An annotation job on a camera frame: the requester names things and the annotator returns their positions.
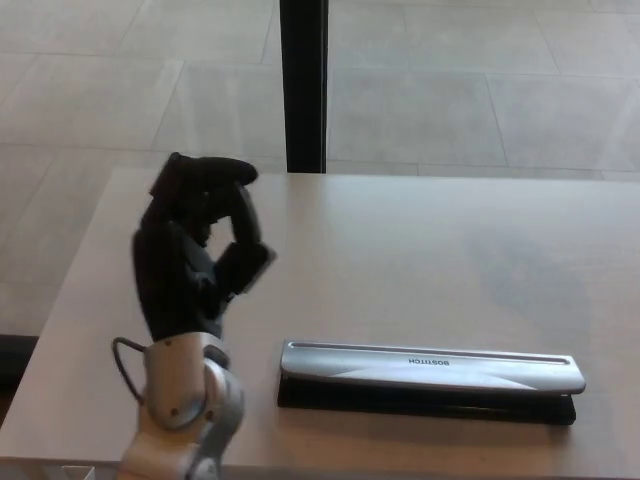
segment white table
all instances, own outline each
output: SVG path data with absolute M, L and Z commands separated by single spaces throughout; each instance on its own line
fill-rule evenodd
M 136 407 L 109 343 L 149 341 L 129 244 L 154 175 L 122 169 L 109 182 L 0 458 L 115 465 L 127 448 Z M 279 259 L 226 318 L 247 394 L 228 474 L 640 478 L 640 187 L 291 175 L 251 191 Z M 216 234 L 226 244 L 228 229 Z M 587 392 L 569 429 L 279 410 L 284 339 L 568 353 Z

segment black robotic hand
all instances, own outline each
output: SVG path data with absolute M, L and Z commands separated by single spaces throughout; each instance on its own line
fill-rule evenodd
M 138 297 L 154 342 L 189 332 L 221 338 L 229 302 L 275 258 L 244 188 L 256 178 L 256 169 L 240 160 L 169 157 L 133 238 Z M 211 224 L 224 217 L 235 242 L 214 261 L 205 247 Z

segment robotic hand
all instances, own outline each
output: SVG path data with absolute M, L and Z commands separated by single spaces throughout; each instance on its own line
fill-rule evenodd
M 118 480 L 213 480 L 243 415 L 243 394 L 227 370 L 222 314 L 275 258 L 261 242 L 244 186 L 258 173 L 228 158 L 174 153 L 151 188 L 133 238 L 138 296 L 153 345 L 117 338 L 112 348 L 139 403 L 136 436 Z M 210 225 L 230 217 L 235 242 L 212 259 Z M 136 392 L 118 344 L 144 352 L 147 384 Z

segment black cable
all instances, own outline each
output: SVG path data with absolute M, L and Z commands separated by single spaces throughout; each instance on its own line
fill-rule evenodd
M 138 352 L 144 352 L 145 347 L 124 337 L 116 337 L 111 342 L 111 351 L 113 352 L 113 358 L 116 361 L 118 372 L 120 372 L 120 375 L 122 376 L 124 383 L 127 385 L 127 388 L 131 392 L 131 395 L 133 395 L 138 403 L 142 405 L 142 395 L 140 395 L 140 393 L 136 390 L 136 386 L 131 381 L 131 377 L 129 377 L 129 374 L 127 373 L 127 370 L 124 368 L 124 364 L 122 363 L 122 359 L 120 358 L 120 352 L 118 350 L 118 344 L 120 343 Z

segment tiled floor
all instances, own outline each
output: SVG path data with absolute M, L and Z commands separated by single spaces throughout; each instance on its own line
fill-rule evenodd
M 640 181 L 640 0 L 332 0 L 328 170 Z M 0 0 L 0 333 L 114 166 L 283 171 L 277 0 Z

